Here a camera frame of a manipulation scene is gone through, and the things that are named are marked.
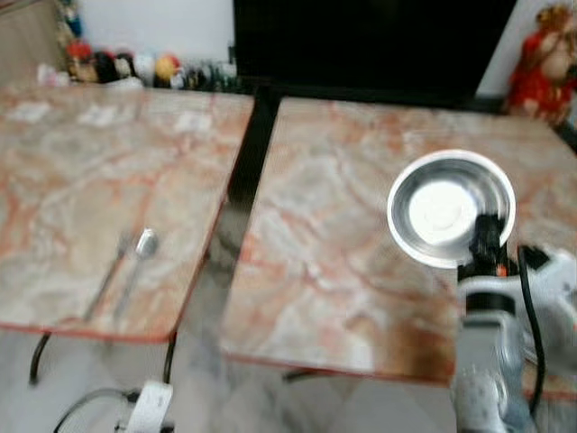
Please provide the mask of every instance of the white wall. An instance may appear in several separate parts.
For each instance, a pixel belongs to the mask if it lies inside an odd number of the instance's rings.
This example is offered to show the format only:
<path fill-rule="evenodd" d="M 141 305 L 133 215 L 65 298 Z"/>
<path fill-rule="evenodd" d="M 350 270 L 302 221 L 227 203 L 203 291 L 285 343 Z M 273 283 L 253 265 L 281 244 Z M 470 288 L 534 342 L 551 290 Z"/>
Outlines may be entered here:
<path fill-rule="evenodd" d="M 228 59 L 233 0 L 78 0 L 86 39 L 98 48 Z"/>
<path fill-rule="evenodd" d="M 234 41 L 233 0 L 78 0 L 87 39 L 97 47 L 171 51 L 226 60 Z M 478 94 L 503 96 L 523 39 L 551 0 L 517 0 Z"/>

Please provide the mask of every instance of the red doll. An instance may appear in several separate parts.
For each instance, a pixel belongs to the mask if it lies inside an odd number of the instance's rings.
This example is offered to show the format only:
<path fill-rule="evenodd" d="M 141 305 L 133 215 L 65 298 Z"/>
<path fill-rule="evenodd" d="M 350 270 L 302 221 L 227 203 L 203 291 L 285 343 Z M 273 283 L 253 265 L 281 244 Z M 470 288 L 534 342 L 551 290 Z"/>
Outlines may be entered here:
<path fill-rule="evenodd" d="M 507 110 L 559 125 L 577 87 L 577 20 L 567 5 L 546 7 L 536 19 L 539 30 L 525 39 L 511 77 Z"/>

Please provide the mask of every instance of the power strip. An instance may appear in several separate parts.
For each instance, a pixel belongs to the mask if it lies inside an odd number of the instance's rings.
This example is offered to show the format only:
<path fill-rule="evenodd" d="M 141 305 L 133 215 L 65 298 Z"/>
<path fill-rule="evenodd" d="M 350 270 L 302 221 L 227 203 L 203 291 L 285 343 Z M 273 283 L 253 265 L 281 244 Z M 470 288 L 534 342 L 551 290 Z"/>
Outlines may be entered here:
<path fill-rule="evenodd" d="M 171 385 L 147 381 L 128 420 L 125 433 L 159 433 L 171 399 Z"/>

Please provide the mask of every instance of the floor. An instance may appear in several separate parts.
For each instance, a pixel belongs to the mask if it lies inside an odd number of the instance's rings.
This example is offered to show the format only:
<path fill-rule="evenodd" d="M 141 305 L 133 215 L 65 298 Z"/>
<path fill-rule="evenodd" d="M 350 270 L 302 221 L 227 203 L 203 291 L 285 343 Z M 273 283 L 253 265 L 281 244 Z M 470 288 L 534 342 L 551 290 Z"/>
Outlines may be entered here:
<path fill-rule="evenodd" d="M 250 212 L 228 204 L 179 329 L 168 419 L 187 433 L 451 433 L 447 390 L 352 377 L 319 376 L 292 384 L 280 369 L 223 359 L 217 333 L 234 259 Z M 52 432 L 76 399 L 101 387 L 131 389 L 160 379 L 164 346 L 109 345 L 54 338 L 41 360 L 41 381 L 28 385 L 38 336 L 0 334 L 0 432 Z M 113 432 L 129 410 L 117 401 L 87 406 L 62 432 Z M 577 402 L 544 402 L 538 431 L 577 431 Z"/>

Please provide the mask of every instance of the marble table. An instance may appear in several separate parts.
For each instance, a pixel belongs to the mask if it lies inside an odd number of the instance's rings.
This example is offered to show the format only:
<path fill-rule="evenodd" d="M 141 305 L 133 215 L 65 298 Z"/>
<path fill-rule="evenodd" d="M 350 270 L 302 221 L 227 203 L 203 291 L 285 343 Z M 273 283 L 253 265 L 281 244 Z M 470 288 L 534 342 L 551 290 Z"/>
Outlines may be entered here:
<path fill-rule="evenodd" d="M 101 87 L 0 90 L 0 327 L 131 343 L 176 335 L 243 141 L 250 97 Z M 121 233 L 157 253 L 113 311 L 131 250 L 83 320 Z"/>
<path fill-rule="evenodd" d="M 456 272 L 420 264 L 389 233 L 390 186 L 413 160 L 465 149 L 517 196 L 519 242 L 575 251 L 577 160 L 526 119 L 286 99 L 277 117 L 224 314 L 239 360 L 446 386 L 460 314 Z M 526 389 L 533 386 L 528 367 Z M 549 377 L 545 397 L 577 397 Z"/>

